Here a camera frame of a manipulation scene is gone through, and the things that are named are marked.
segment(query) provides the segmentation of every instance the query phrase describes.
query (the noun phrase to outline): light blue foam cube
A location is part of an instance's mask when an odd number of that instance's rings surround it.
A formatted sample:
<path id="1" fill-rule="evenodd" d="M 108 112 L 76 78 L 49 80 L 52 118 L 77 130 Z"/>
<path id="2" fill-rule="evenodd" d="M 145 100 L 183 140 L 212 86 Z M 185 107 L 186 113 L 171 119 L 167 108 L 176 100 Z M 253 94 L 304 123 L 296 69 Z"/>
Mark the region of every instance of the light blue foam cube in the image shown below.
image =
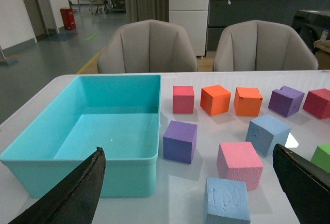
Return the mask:
<path id="1" fill-rule="evenodd" d="M 258 153 L 267 157 L 277 143 L 285 146 L 290 131 L 289 125 L 267 114 L 250 121 L 245 141 L 250 141 Z"/>
<path id="2" fill-rule="evenodd" d="M 208 177 L 204 192 L 203 223 L 249 224 L 246 183 Z"/>

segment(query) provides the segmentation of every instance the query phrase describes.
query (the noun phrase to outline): pink foam cube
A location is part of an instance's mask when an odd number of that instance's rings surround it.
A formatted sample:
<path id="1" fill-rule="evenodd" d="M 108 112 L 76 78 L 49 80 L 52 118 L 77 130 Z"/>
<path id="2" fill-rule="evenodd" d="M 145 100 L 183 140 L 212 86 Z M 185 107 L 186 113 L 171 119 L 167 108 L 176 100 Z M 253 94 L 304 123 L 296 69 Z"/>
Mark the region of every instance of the pink foam cube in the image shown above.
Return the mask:
<path id="1" fill-rule="evenodd" d="M 192 86 L 173 86 L 173 113 L 194 113 L 195 93 Z"/>
<path id="2" fill-rule="evenodd" d="M 246 182 L 248 190 L 255 190 L 263 164 L 251 142 L 223 142 L 219 145 L 217 168 L 221 178 Z"/>

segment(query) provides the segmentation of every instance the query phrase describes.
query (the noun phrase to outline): yellow floor line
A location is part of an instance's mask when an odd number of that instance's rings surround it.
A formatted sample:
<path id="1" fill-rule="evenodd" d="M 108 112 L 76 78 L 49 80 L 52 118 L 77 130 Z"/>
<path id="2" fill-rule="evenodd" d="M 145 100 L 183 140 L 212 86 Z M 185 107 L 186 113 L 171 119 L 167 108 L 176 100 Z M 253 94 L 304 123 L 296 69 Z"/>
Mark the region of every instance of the yellow floor line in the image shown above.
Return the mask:
<path id="1" fill-rule="evenodd" d="M 92 64 L 93 61 L 95 61 L 100 54 L 103 52 L 103 50 L 105 49 L 105 47 L 103 49 L 101 49 L 89 62 L 86 63 L 86 65 L 84 65 L 78 72 L 77 74 L 81 74 L 89 65 Z"/>

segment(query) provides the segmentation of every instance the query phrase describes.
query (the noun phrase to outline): green foam cube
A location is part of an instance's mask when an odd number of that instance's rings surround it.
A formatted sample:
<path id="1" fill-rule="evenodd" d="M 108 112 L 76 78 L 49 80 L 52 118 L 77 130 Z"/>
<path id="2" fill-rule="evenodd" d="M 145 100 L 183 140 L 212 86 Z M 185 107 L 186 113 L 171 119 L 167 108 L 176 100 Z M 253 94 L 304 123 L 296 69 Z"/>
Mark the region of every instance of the green foam cube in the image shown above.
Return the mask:
<path id="1" fill-rule="evenodd" d="M 330 143 L 317 146 L 311 162 L 330 173 Z"/>

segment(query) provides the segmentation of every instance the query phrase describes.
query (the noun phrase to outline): plastic bin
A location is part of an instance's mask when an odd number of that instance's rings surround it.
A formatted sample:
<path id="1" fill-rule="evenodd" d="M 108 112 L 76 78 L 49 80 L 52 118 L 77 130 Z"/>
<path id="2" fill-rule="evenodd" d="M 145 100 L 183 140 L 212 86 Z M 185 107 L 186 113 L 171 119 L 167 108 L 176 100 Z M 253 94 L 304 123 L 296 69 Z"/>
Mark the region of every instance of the plastic bin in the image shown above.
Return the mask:
<path id="1" fill-rule="evenodd" d="M 154 193 L 160 75 L 78 76 L 0 155 L 40 198 L 94 152 L 105 151 L 101 197 Z"/>

